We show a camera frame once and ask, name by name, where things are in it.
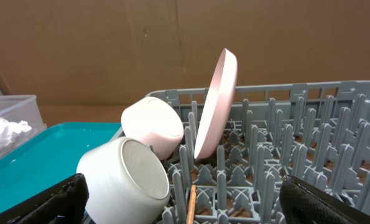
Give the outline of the wooden chopstick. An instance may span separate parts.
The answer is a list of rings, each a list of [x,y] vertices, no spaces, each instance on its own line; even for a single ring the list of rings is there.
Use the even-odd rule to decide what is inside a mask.
[[[187,224],[193,224],[195,216],[195,205],[197,200],[197,187],[192,185],[188,203]]]

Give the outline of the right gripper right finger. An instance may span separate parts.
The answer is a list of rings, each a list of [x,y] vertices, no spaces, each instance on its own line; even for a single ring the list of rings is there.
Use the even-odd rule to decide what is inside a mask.
[[[288,224],[370,224],[370,215],[293,175],[284,177],[279,200]]]

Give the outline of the white plate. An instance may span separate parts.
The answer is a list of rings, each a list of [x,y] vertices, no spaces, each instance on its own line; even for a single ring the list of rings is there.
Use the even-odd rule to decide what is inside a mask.
[[[223,49],[213,73],[201,114],[195,142],[195,159],[212,155],[228,121],[238,77],[238,60],[228,49]]]

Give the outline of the white cup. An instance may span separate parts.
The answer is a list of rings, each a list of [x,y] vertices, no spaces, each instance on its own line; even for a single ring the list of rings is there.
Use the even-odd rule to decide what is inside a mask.
[[[86,152],[76,171],[85,176],[85,209],[95,223],[152,223],[169,201],[162,163],[132,138],[120,137]]]

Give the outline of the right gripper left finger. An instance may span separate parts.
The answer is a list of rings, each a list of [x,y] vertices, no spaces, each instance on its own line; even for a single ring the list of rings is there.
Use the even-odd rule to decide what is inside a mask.
[[[0,213],[0,223],[81,223],[88,198],[85,176],[77,173]]]

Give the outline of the pink bowl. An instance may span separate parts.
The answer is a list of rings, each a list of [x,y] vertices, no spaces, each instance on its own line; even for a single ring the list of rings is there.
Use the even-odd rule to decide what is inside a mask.
[[[175,110],[165,101],[147,96],[121,115],[125,135],[152,146],[154,154],[167,159],[181,142],[184,128]]]

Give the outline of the white napkin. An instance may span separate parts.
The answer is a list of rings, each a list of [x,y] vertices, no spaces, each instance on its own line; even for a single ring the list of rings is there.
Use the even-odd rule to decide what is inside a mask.
[[[16,123],[0,118],[0,152],[26,140],[33,130],[27,121]]]

